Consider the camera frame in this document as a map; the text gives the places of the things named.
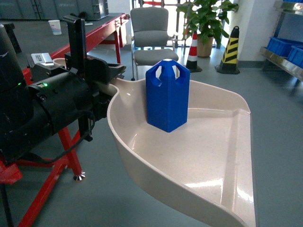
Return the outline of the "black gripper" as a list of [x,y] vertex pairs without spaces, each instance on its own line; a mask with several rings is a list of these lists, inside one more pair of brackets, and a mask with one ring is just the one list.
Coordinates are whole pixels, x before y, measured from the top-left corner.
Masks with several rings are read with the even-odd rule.
[[68,52],[64,55],[67,69],[80,76],[89,87],[92,103],[91,111],[98,121],[106,117],[107,106],[110,100],[108,95],[99,91],[97,83],[107,85],[116,78],[123,79],[126,66],[123,64],[107,63],[105,60],[92,56],[78,56]]

